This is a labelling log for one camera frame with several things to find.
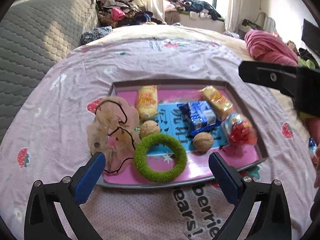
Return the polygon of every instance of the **tray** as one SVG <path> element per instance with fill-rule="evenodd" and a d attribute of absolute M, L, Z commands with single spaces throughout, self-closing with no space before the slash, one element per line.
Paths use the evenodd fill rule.
<path fill-rule="evenodd" d="M 196 91 L 203 89 L 208 85 L 215 86 L 225 96 L 227 96 L 227 98 L 229 98 L 229 100 L 234 104 L 234 108 L 237 112 L 244 114 L 252 122 L 253 127 L 257 131 L 258 142 L 255 146 L 225 146 L 223 150 L 220 150 L 220 145 L 228 144 L 228 140 L 226 139 L 222 128 L 220 127 L 212 132 L 212 135 L 215 138 L 215 143 L 213 144 L 212 149 L 206 154 L 200 154 L 193 151 L 194 149 L 192 149 L 191 138 L 188 137 L 188 133 L 186 132 L 185 137 L 179 137 L 179 140 L 187 151 L 188 163 L 184 172 L 174 181 L 165 183 L 150 182 L 140 176 L 135 168 L 134 163 L 132 163 L 121 174 L 108 176 L 107 174 L 103 173 L 100 176 L 97 185 L 119 190 L 140 190 L 186 186 L 214 180 L 214 176 L 212 175 L 208 166 L 208 157 L 212 152 L 219 152 L 226 162 L 229 165 L 236 167 L 238 171 L 254 167 L 269 157 L 259 133 L 259 129 L 256 127 L 256 124 L 254 123 L 246 105 L 229 83 L 223 81 L 184 79 L 114 82 L 110 89 L 109 95 L 123 97 L 128 101 L 129 104 L 135 106 L 138 90 L 141 86 L 145 85 L 157 85 L 159 102 L 163 100 L 170 101 L 171 98 L 188 98 L 188 95 L 195 95 Z M 170 107 L 166 107 L 168 107 L 168 109 L 164 109 L 164 107 L 162 107 L 162 105 L 159 103 L 159 115 L 157 117 L 157 121 L 159 122 L 160 128 L 164 130 L 165 125 L 168 125 L 168 123 L 171 123 L 172 125 L 179 123 L 177 124 L 177 127 L 165 129 L 166 133 L 174 136 L 176 136 L 175 131 L 177 130 L 176 132 L 179 136 L 181 135 L 181 128 L 187 124 L 183 122 L 182 115 L 179 117 L 179 109 L 170 111 Z M 158 147 L 157 149 L 152 149 L 150 152 L 148 152 L 147 161 L 149 166 L 157 171 L 166 171 L 174 166 L 174 161 L 172 158 L 170 158 L 170 152 L 167 153 L 164 147 L 163 149 Z"/>

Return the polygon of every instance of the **gray quilted blanket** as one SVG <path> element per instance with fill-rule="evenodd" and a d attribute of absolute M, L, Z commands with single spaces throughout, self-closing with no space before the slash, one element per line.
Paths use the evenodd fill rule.
<path fill-rule="evenodd" d="M 0 143 L 49 69 L 97 25 L 96 0 L 29 0 L 0 22 Z"/>

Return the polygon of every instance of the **yellow snack package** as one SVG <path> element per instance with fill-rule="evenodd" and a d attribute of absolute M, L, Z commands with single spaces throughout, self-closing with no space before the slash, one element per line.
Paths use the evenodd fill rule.
<path fill-rule="evenodd" d="M 231 112 L 233 104 L 213 86 L 204 88 L 202 92 L 215 114 L 221 119 L 226 118 Z"/>
<path fill-rule="evenodd" d="M 138 92 L 137 110 L 142 120 L 158 113 L 158 91 L 156 86 L 143 86 Z"/>

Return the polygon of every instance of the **green fuzzy ring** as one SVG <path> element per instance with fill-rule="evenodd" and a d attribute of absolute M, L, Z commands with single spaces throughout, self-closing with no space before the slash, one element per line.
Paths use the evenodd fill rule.
<path fill-rule="evenodd" d="M 147 163 L 147 151 L 155 144 L 163 144 L 168 146 L 175 155 L 176 165 L 168 171 L 154 171 L 150 169 Z M 146 179 L 154 182 L 167 182 L 178 177 L 186 168 L 187 155 L 184 147 L 174 137 L 164 134 L 150 134 L 142 139 L 136 148 L 134 156 L 134 164 L 138 172 Z"/>

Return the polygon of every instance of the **pile of clothes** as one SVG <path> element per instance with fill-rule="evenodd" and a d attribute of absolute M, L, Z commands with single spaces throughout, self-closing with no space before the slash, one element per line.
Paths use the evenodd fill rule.
<path fill-rule="evenodd" d="M 98 20 L 102 27 L 163 24 L 153 13 L 142 10 L 134 0 L 97 0 Z"/>
<path fill-rule="evenodd" d="M 179 13 L 188 12 L 193 19 L 210 18 L 224 21 L 212 5 L 197 0 L 164 0 L 165 21 L 171 25 L 180 21 Z"/>

